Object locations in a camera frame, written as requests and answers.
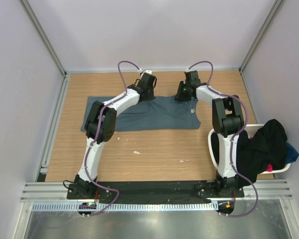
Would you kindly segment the teal blue t-shirt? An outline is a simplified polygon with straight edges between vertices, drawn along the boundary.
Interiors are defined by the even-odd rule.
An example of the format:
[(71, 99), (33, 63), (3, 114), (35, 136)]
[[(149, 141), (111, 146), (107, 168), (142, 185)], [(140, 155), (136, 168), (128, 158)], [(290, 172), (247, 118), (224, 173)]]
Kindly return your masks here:
[(174, 96), (157, 96), (131, 106), (117, 116), (115, 131), (198, 129), (197, 100), (179, 102)]

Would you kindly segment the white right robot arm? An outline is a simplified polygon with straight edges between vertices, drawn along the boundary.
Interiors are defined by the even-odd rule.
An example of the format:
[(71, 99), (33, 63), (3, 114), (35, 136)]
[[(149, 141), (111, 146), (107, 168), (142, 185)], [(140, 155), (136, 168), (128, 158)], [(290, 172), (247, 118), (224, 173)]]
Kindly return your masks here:
[(238, 188), (236, 151), (239, 134), (245, 126), (238, 97), (223, 94), (207, 83), (202, 83), (197, 71), (185, 71), (185, 80), (179, 83), (175, 100), (203, 100), (212, 107), (212, 126), (219, 141), (219, 163), (214, 190), (226, 197)]

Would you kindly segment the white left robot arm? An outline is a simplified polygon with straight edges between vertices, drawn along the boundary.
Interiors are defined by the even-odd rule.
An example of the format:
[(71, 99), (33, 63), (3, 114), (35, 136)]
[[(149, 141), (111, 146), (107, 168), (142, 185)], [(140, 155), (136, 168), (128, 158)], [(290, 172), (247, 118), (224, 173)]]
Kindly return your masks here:
[(98, 166), (106, 143), (112, 138), (117, 116), (128, 108), (154, 99), (157, 78), (151, 70), (141, 73), (141, 78), (126, 91), (105, 102), (95, 101), (87, 116), (87, 146), (82, 166), (69, 185), (69, 199), (91, 199), (98, 190), (96, 185)]

